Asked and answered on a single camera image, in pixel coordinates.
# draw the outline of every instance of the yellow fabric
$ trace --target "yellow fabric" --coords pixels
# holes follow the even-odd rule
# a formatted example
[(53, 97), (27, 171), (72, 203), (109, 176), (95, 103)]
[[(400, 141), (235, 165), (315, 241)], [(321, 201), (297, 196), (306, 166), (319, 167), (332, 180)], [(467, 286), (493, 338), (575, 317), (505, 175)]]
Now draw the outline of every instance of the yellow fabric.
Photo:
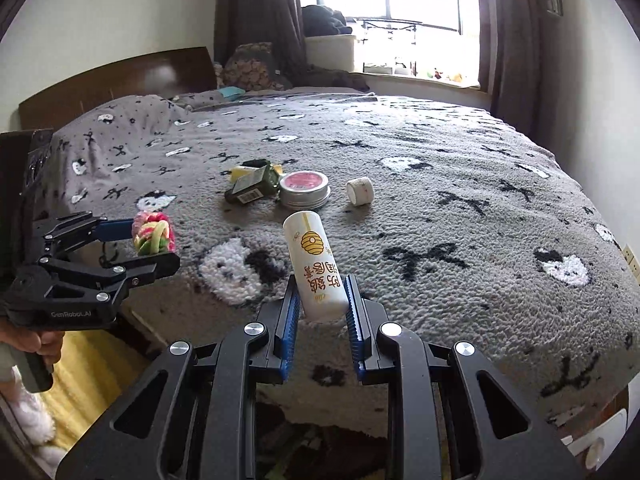
[[(284, 170), (281, 164), (273, 164), (273, 169), (276, 173), (282, 175)], [(249, 166), (234, 166), (231, 168), (231, 174), (229, 175), (229, 181), (234, 184), (241, 176), (245, 176), (253, 173), (257, 168), (251, 168)]]
[(42, 394), (56, 423), (52, 444), (69, 450), (147, 365), (108, 332), (67, 332), (53, 387)]

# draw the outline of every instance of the gray bedspread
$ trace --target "gray bedspread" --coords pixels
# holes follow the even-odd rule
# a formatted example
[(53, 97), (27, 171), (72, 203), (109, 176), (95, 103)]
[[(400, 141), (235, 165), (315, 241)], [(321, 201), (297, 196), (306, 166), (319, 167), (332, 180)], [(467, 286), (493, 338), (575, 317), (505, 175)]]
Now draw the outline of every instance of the gray bedspread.
[[(40, 214), (172, 218), (182, 269), (127, 300), (160, 338), (217, 340), (283, 294), (289, 211), (223, 199), (228, 170), (265, 157), (328, 175), (318, 212), (368, 298), (426, 341), (471, 341), (550, 420), (577, 425), (639, 371), (638, 284), (620, 248), (554, 156), (511, 127), (403, 97), (248, 94), (197, 110), (207, 95), (196, 111), (158, 96), (96, 108), (54, 135), (44, 168)], [(345, 183), (360, 176), (376, 199), (354, 208)], [(342, 321), (302, 320), (289, 384), (261, 395), (293, 422), (385, 433), (386, 391), (357, 386)]]

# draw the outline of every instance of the patterned cushion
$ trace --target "patterned cushion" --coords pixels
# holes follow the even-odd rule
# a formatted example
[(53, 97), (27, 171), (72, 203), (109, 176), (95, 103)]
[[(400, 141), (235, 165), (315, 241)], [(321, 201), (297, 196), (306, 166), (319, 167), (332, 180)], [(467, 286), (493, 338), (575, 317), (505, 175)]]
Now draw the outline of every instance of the patterned cushion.
[(236, 48), (223, 72), (226, 86), (243, 90), (288, 90), (293, 85), (280, 75), (271, 43), (248, 43)]

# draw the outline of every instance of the small jar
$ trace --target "small jar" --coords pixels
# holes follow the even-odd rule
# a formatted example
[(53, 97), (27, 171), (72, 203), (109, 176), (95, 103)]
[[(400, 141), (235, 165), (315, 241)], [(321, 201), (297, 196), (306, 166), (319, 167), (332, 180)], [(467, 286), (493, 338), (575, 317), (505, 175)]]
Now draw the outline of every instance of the small jar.
[(294, 171), (280, 179), (280, 203), (293, 211), (310, 211), (323, 206), (329, 195), (329, 179), (319, 171)]

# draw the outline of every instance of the window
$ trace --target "window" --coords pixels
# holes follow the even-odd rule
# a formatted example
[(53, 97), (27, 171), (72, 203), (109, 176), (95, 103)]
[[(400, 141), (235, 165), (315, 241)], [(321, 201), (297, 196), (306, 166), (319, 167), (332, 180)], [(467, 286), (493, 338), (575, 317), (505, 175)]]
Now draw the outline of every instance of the window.
[(347, 17), (364, 72), (478, 84), (478, 0), (301, 0)]

